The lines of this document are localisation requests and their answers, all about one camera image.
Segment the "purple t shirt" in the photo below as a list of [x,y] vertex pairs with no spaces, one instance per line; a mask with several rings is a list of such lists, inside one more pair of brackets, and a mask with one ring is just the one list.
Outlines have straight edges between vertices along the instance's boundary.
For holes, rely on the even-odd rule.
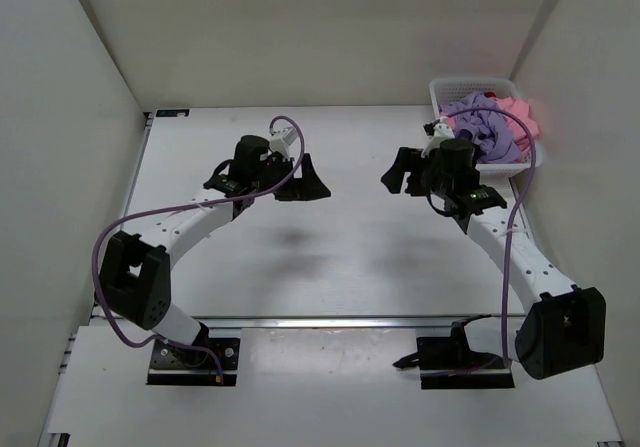
[[521,161],[522,152],[514,142],[504,116],[500,113],[478,110],[454,117],[449,115],[472,107],[498,108],[498,104],[481,92],[472,92],[459,101],[440,106],[440,112],[448,116],[456,138],[471,141],[477,150],[477,160],[482,164],[509,164]]

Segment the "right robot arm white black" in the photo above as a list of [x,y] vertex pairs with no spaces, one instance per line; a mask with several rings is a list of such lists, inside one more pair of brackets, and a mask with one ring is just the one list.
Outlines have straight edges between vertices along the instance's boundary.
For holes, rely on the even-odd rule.
[[448,338],[418,353],[424,368],[454,375],[515,361],[541,380],[603,360],[604,296],[580,288],[516,228],[506,200],[482,184],[471,143],[450,139],[429,152],[402,147],[381,182],[392,194],[442,199],[438,215],[483,249],[525,314],[521,321],[476,315],[454,322]]

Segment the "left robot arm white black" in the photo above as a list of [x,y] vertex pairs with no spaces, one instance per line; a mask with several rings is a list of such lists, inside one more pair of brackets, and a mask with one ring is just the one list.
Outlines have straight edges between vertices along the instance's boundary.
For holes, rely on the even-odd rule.
[[290,155],[298,135],[292,129],[268,138],[244,135],[232,158],[221,162],[187,209],[169,214],[143,233],[118,232],[107,243],[99,282],[107,308],[159,335],[188,367],[210,353],[205,326],[171,298],[171,271],[193,247],[236,220],[259,194],[280,202],[330,197],[307,153]]

